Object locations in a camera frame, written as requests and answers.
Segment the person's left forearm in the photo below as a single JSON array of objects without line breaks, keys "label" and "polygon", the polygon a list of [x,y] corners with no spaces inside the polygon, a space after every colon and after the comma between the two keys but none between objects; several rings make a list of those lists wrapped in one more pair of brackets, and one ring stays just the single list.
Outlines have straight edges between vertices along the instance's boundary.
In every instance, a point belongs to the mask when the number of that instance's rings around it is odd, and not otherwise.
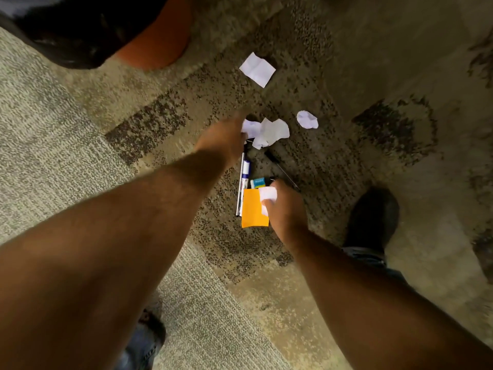
[{"label": "person's left forearm", "polygon": [[0,370],[113,370],[240,154],[197,149],[0,246]]}]

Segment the person's black left shoe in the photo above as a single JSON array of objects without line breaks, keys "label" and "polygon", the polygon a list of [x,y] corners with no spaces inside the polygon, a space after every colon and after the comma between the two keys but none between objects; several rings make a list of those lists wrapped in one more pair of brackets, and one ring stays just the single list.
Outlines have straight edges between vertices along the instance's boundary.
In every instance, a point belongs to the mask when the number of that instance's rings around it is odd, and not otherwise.
[{"label": "person's black left shoe", "polygon": [[160,293],[158,290],[155,290],[151,297],[148,299],[143,313],[139,318],[139,323],[144,324],[149,328],[156,341],[162,346],[166,340],[166,328],[162,321],[162,308],[163,304],[161,301]]}]

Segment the person's left hand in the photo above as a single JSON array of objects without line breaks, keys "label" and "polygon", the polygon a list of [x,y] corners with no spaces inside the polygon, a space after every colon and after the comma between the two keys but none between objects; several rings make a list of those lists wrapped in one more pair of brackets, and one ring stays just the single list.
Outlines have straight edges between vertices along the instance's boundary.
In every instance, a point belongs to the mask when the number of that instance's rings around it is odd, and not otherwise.
[{"label": "person's left hand", "polygon": [[213,161],[218,161],[223,171],[233,167],[240,159],[242,151],[235,151],[233,147],[233,118],[247,116],[245,112],[237,112],[210,125],[202,132],[196,142],[193,152],[205,153]]}]

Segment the person's black right shoe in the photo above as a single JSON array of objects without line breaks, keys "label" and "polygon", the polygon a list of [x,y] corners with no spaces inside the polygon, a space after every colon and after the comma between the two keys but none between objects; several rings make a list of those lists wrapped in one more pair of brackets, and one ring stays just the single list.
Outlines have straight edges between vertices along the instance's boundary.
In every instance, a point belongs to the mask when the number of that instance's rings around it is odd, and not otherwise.
[{"label": "person's black right shoe", "polygon": [[400,207],[392,192],[372,186],[354,205],[342,249],[347,253],[385,258],[385,248],[397,230]]}]

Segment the folded white paper sheet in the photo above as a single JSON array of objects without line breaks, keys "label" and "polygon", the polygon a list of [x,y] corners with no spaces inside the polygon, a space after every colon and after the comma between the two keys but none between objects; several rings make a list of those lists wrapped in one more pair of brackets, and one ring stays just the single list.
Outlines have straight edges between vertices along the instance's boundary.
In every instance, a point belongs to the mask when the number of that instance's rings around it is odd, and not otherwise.
[{"label": "folded white paper sheet", "polygon": [[276,71],[268,61],[253,52],[241,64],[239,70],[262,88],[266,87]]}]

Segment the person's right forearm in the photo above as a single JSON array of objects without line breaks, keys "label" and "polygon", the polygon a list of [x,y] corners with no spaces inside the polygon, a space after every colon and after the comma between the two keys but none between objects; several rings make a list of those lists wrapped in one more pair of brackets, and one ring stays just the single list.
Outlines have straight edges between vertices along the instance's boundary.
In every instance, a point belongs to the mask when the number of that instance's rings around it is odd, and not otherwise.
[{"label": "person's right forearm", "polygon": [[493,370],[493,350],[410,287],[306,226],[275,231],[354,370]]}]

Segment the large crumpled white paper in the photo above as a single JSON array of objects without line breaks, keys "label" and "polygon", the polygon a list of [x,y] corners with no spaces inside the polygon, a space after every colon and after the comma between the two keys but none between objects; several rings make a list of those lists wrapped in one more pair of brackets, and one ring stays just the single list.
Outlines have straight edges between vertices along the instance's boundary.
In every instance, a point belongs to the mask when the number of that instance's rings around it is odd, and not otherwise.
[{"label": "large crumpled white paper", "polygon": [[262,122],[245,119],[242,124],[242,133],[247,134],[248,140],[252,140],[252,147],[258,150],[290,137],[289,126],[281,119],[270,121],[264,118]]}]

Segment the small white paper scrap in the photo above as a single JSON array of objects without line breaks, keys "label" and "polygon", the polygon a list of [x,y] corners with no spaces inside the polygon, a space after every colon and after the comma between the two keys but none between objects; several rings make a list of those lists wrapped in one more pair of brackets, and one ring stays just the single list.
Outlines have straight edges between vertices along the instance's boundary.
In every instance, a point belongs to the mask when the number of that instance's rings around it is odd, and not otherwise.
[{"label": "small white paper scrap", "polygon": [[261,213],[262,215],[268,217],[268,210],[263,202],[267,200],[274,203],[277,200],[277,190],[274,186],[263,186],[259,187],[258,191],[261,203]]}]

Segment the person's right hand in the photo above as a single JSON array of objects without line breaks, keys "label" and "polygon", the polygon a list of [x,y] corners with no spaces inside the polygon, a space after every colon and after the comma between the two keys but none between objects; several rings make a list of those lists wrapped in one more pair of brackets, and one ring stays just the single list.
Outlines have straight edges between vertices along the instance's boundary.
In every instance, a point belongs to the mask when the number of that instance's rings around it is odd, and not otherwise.
[{"label": "person's right hand", "polygon": [[302,196],[282,179],[275,180],[270,186],[277,190],[277,200],[268,210],[271,226],[286,248],[292,250],[309,233]]}]

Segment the orange paper envelope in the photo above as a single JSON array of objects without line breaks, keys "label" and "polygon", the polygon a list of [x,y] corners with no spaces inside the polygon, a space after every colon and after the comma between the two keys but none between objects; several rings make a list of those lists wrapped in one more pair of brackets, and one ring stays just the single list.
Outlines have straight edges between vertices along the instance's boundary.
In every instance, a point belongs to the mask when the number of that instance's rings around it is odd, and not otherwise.
[{"label": "orange paper envelope", "polygon": [[243,191],[241,226],[248,227],[268,227],[269,217],[266,210],[263,210],[261,193],[268,187],[255,189],[245,189]]}]

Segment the black trash bag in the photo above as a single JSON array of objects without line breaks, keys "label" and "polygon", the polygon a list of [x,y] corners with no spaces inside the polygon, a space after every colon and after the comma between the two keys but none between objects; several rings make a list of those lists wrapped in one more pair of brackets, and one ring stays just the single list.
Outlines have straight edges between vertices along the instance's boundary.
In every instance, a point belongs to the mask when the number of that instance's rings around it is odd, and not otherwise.
[{"label": "black trash bag", "polygon": [[95,69],[156,20],[168,0],[0,0],[0,28],[60,67]]}]

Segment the person's black shoe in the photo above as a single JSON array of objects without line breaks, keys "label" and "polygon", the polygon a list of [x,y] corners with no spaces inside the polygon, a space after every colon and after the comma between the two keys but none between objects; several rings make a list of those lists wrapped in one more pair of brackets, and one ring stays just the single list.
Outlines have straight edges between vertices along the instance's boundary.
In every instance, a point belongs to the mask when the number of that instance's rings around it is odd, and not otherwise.
[{"label": "person's black shoe", "polygon": [[160,293],[158,290],[155,290],[151,297],[148,299],[143,313],[139,318],[139,323],[144,324],[149,328],[156,341],[162,346],[166,340],[166,328],[162,321],[162,308],[163,304],[161,301]]},{"label": "person's black shoe", "polygon": [[400,207],[392,192],[372,186],[354,205],[342,249],[347,253],[385,258],[385,248],[397,230]]}]

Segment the black pen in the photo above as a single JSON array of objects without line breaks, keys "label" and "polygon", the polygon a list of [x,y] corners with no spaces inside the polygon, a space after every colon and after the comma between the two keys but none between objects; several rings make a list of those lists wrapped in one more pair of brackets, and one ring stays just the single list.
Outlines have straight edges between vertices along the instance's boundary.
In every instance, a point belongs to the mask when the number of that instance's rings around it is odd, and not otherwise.
[{"label": "black pen", "polygon": [[277,158],[273,152],[270,149],[266,149],[264,152],[264,155],[271,161],[277,168],[283,173],[283,175],[288,179],[288,181],[291,183],[293,188],[301,192],[299,186],[295,183],[295,181],[292,179],[292,177],[287,173],[287,170],[283,167],[282,162],[280,161],[279,158]]}]

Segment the person's right jeans leg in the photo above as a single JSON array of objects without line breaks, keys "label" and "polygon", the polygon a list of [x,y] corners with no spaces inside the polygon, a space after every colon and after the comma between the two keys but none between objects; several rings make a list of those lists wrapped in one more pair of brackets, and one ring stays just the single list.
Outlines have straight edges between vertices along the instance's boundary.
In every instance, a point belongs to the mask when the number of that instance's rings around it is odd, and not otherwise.
[{"label": "person's right jeans leg", "polygon": [[342,251],[355,260],[364,262],[369,266],[383,270],[387,275],[409,286],[400,271],[388,267],[386,256],[384,253],[364,247],[342,247]]}]

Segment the white and blue pen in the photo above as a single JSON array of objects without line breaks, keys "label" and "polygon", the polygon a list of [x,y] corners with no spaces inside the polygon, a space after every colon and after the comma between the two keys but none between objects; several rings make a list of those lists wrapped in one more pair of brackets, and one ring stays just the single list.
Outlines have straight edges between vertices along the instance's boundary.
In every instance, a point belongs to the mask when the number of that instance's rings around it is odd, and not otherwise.
[{"label": "white and blue pen", "polygon": [[243,153],[241,156],[240,176],[239,176],[237,205],[236,205],[236,217],[242,216],[244,190],[247,189],[249,184],[250,159],[248,157],[248,151],[249,151],[249,140],[245,142],[243,146]]}]

